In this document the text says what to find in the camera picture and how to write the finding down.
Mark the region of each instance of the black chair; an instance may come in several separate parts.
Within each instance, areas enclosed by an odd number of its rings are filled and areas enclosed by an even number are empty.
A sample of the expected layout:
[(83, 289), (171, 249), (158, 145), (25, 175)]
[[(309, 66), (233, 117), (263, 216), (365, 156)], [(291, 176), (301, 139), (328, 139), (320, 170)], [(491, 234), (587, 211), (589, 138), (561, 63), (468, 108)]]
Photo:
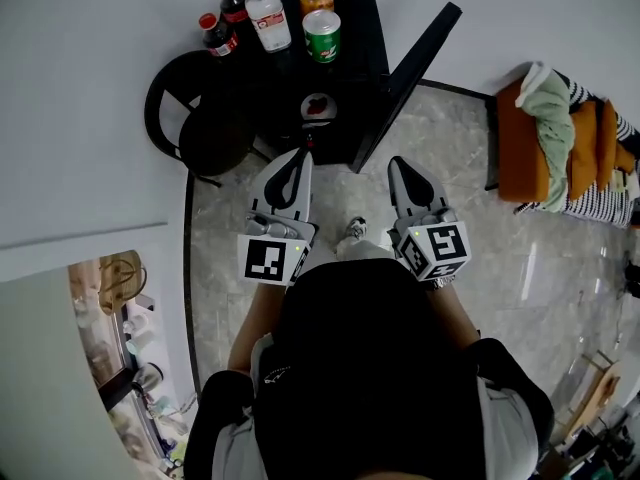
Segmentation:
[[(185, 164), (199, 180), (220, 187), (209, 176), (223, 174), (248, 153), (269, 162), (253, 147), (255, 130), (232, 102), (222, 100), (220, 64), (206, 50), (185, 53), (156, 75), (144, 106), (144, 122), (151, 142), (163, 153)], [(168, 92), (190, 115), (182, 126), (178, 146), (167, 139), (160, 126), (160, 104)], [(197, 106), (192, 102), (200, 97)]]

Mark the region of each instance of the green soda can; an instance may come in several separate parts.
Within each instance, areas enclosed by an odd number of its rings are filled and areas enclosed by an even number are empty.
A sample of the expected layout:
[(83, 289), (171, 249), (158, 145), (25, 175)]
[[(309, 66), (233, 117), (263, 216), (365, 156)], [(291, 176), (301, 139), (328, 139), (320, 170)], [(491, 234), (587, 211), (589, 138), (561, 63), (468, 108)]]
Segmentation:
[(340, 53), (340, 16), (319, 9), (302, 20), (307, 52), (316, 62), (332, 62)]

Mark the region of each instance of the sneaker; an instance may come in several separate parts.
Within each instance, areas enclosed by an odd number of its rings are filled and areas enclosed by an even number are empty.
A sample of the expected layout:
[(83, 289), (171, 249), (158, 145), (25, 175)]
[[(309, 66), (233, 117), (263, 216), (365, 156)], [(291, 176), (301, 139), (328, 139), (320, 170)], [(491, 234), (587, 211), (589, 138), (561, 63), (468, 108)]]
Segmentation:
[(345, 230), (345, 238), (352, 236), (356, 240), (362, 240), (367, 235), (367, 221), (362, 217), (356, 217), (349, 222)]

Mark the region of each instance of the chair backrest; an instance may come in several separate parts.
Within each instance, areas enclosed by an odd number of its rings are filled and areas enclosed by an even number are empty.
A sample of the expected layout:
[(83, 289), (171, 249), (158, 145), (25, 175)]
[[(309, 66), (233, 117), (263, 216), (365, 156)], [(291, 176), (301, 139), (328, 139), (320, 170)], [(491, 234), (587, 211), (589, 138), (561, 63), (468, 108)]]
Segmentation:
[(160, 126), (160, 105), (165, 92), (190, 112), (191, 102), (201, 96), (215, 73), (215, 60), (206, 50), (176, 57), (156, 75), (144, 105), (144, 124), (151, 142), (163, 153), (181, 160), (180, 149), (165, 136)]

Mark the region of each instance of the green cloth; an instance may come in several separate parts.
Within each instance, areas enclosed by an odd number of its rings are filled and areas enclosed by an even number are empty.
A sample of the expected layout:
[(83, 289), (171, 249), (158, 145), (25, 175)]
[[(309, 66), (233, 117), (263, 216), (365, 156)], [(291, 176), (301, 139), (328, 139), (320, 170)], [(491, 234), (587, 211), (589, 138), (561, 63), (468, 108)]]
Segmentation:
[(602, 466), (591, 475), (591, 480), (614, 480), (612, 471), (607, 466)]
[(549, 212), (559, 212), (569, 191), (567, 159), (576, 135), (569, 115), (569, 88), (558, 73), (551, 70), (545, 81), (524, 100), (522, 110), (536, 118), (538, 141), (549, 166), (549, 195), (542, 207)]

